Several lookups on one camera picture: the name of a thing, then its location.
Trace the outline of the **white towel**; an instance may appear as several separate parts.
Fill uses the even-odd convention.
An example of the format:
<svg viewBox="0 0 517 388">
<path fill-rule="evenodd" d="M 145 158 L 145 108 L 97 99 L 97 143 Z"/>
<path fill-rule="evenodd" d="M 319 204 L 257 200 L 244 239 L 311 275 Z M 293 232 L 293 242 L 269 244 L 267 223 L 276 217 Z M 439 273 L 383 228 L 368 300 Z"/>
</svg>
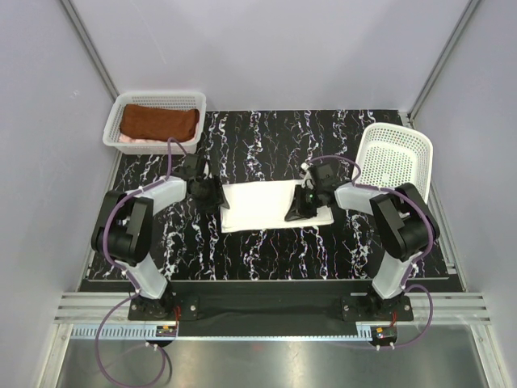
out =
<svg viewBox="0 0 517 388">
<path fill-rule="evenodd" d="M 319 208 L 317 216 L 285 221 L 299 179 L 225 184 L 223 191 L 228 209 L 221 209 L 221 231 L 271 230 L 327 226 L 334 222 L 328 207 Z"/>
</svg>

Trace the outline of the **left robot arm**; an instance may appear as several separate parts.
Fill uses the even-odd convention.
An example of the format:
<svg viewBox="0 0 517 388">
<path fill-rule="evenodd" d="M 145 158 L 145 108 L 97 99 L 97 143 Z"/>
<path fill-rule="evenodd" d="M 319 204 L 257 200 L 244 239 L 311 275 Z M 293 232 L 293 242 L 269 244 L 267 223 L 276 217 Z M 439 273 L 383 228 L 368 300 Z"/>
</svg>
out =
<svg viewBox="0 0 517 388">
<path fill-rule="evenodd" d="M 153 183 L 128 192 L 111 190 L 103 198 L 91 248 L 129 279 L 134 288 L 131 307 L 146 318 L 180 315 L 180 302 L 153 261 L 151 243 L 154 217 L 188 197 L 200 212 L 229 208 L 219 175 L 198 154 L 187 154 L 176 170 L 168 166 Z"/>
</svg>

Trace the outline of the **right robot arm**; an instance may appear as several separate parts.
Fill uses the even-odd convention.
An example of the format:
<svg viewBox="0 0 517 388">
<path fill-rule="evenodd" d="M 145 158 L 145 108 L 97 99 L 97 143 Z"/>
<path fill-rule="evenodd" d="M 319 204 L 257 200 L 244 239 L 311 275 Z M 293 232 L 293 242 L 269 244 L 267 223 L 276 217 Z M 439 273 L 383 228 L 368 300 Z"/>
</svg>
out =
<svg viewBox="0 0 517 388">
<path fill-rule="evenodd" d="M 412 267 L 430 252 L 439 237 L 439 227 L 427 203 L 412 183 L 396 188 L 359 183 L 361 170 L 342 183 L 328 163 L 305 163 L 301 170 L 303 181 L 294 188 L 286 222 L 316 217 L 320 208 L 331 205 L 374 217 L 385 253 L 359 308 L 376 320 L 387 319 L 404 295 Z"/>
</svg>

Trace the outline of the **brown towel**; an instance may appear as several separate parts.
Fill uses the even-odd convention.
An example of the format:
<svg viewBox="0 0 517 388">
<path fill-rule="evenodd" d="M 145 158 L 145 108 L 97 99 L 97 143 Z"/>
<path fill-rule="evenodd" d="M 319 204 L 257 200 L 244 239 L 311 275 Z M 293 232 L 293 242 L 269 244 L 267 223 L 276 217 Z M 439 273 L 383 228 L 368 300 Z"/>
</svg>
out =
<svg viewBox="0 0 517 388">
<path fill-rule="evenodd" d="M 165 141 L 173 137 L 185 142 L 194 138 L 199 119 L 198 109 L 184 111 L 128 104 L 123 111 L 120 132 L 137 139 Z"/>
</svg>

